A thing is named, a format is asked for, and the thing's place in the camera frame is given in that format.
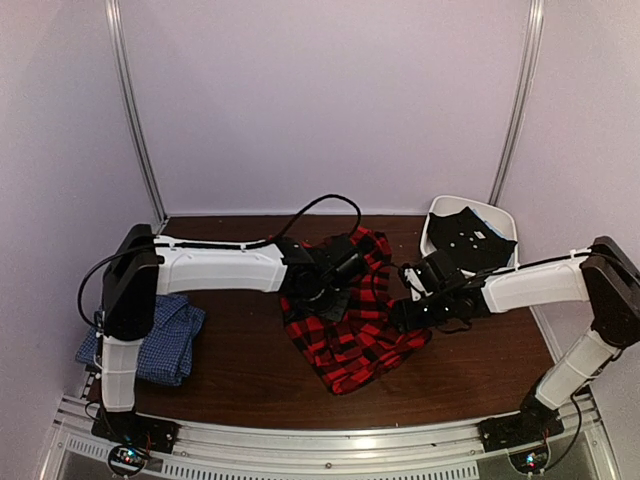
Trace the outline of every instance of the metal extrusion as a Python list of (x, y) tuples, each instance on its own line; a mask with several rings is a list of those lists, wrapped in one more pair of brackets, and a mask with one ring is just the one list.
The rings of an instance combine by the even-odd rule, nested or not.
[(502, 148), (502, 156), (496, 173), (491, 196), (489, 197), (490, 205), (497, 205), (504, 190), (507, 174), (513, 160), (513, 155), (518, 142), (522, 124), (524, 122), (524, 111), (536, 66), (538, 64), (538, 53), (540, 51), (540, 42), (542, 40), (542, 27), (544, 23), (544, 0), (531, 0), (529, 9), (529, 23), (525, 36), (524, 52), (522, 55), (522, 63), (520, 65), (520, 76), (518, 78), (518, 86), (516, 89), (516, 97), (511, 112), (511, 121), (507, 130), (507, 136)]
[(149, 158), (149, 151), (142, 132), (140, 114), (138, 113), (138, 107), (136, 105), (133, 82), (131, 80), (131, 72), (129, 70), (129, 61), (127, 59), (127, 49), (125, 46), (122, 20), (120, 17), (120, 2), (119, 0), (106, 0), (105, 6), (107, 11), (107, 24), (109, 25), (109, 34), (111, 36), (113, 54), (116, 61), (116, 70), (120, 81), (120, 90), (124, 100), (127, 123), (129, 124), (129, 129), (131, 131), (131, 137), (133, 139), (133, 145), (136, 151), (140, 171), (142, 172), (142, 179), (144, 181), (147, 194), (149, 195), (149, 200), (151, 201), (153, 215), (156, 220), (155, 223), (161, 225), (166, 220), (167, 213), (164, 209), (162, 198), (160, 197), (160, 190), (153, 173), (153, 167), (151, 166), (151, 160)]

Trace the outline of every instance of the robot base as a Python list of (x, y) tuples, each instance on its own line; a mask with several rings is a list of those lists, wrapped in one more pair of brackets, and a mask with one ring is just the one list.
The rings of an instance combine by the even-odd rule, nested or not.
[(107, 413), (94, 422), (91, 433), (111, 442), (124, 443), (145, 451), (172, 453), (178, 438), (178, 424), (168, 420), (142, 417), (133, 412)]

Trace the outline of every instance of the brown wooden surface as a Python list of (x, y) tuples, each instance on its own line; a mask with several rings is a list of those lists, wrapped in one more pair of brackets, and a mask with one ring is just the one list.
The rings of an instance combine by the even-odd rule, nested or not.
[[(164, 232), (188, 239), (248, 241), (277, 232), (283, 217), (175, 218)], [(423, 217), (365, 217), (387, 234), (396, 263), (419, 257)], [(311, 243), (348, 231), (350, 217), (306, 216), (290, 236)], [(395, 275), (391, 294), (407, 296)], [(282, 329), (276, 295), (194, 292), (207, 312), (182, 387), (139, 382), (141, 413), (266, 428), (351, 429), (462, 420), (512, 411), (552, 360), (528, 310), (443, 335), (398, 369), (346, 396), (330, 394)]]

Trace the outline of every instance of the white wall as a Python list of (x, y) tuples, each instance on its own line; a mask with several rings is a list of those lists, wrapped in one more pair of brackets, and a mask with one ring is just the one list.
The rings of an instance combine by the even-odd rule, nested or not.
[[(532, 96), (501, 206), (525, 260), (612, 236), (640, 265), (640, 1), (547, 2)], [(588, 306), (544, 309), (566, 349)], [(640, 465), (640, 347), (594, 385), (624, 479)]]
[(422, 214), (442, 193), (487, 200), (528, 9), (526, 0), (123, 2), (168, 212), (292, 212), (327, 192), (369, 213)]
[(81, 380), (82, 275), (152, 216), (104, 2), (1, 0), (0, 12), (0, 478), (13, 480), (32, 477)]

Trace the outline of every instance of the metal frame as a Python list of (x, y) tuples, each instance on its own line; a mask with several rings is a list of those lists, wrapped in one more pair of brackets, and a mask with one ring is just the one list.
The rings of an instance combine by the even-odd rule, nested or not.
[(544, 23), (544, 0), (531, 0), (529, 9), (529, 24), (524, 43), (522, 64), (520, 65), (520, 76), (516, 89), (516, 98), (511, 112), (509, 129), (502, 148), (502, 156), (498, 166), (498, 172), (493, 182), (490, 205), (497, 205), (504, 190), (509, 167), (513, 160), (522, 123), (524, 121), (524, 110), (533, 84), (533, 76), (538, 64), (538, 53), (540, 51), (540, 41), (542, 39), (542, 27)]
[[(590, 395), (578, 399), (588, 450), (601, 480), (618, 480), (615, 461)], [(66, 452), (106, 459), (112, 444), (91, 436), (85, 400), (64, 397), (48, 436), (38, 478), (56, 479)], [(572, 404), (560, 409), (564, 437), (574, 434), (577, 415)], [(476, 472), (477, 462), (502, 456), (484, 453), (478, 436), (481, 419), (444, 424), (371, 430), (267, 430), (178, 422), (173, 455), (154, 453), (153, 470), (162, 478), (253, 478), (261, 480), (368, 480), (395, 477), (419, 480), (428, 472)], [(478, 478), (463, 475), (456, 478)]]
[[(142, 173), (142, 179), (151, 201), (156, 224), (161, 226), (168, 219), (164, 208), (158, 182), (156, 181), (151, 165), (151, 159), (144, 139), (140, 115), (136, 105), (133, 82), (129, 69), (124, 31), (120, 16), (120, 1), (105, 0), (109, 33), (113, 44), (113, 52), (116, 60), (116, 69), (120, 80), (120, 89), (124, 99), (127, 121), (131, 130), (136, 156)], [(542, 38), (544, 21), (544, 0), (531, 0), (529, 9), (529, 21), (525, 36), (525, 45), (520, 66), (520, 75), (516, 88), (516, 97), (511, 112), (511, 120), (505, 138), (502, 155), (494, 179), (489, 204), (497, 205), (505, 186), (511, 161), (515, 152), (517, 140), (522, 129), (524, 110), (538, 62), (538, 53)]]
[(106, 0), (105, 6), (107, 10), (107, 23), (109, 25), (109, 33), (111, 35), (111, 43), (113, 46), (113, 54), (116, 61), (116, 70), (120, 80), (120, 90), (124, 100), (125, 113), (127, 122), (131, 130), (131, 137), (135, 147), (136, 156), (142, 179), (144, 181), (153, 215), (156, 223), (161, 225), (167, 219), (167, 212), (164, 209), (160, 190), (153, 173), (147, 144), (142, 133), (142, 125), (140, 123), (140, 114), (136, 105), (136, 99), (133, 92), (133, 82), (131, 80), (131, 72), (129, 70), (129, 61), (127, 59), (127, 49), (124, 41), (124, 32), (122, 29), (122, 20), (120, 18), (120, 2), (119, 0)]

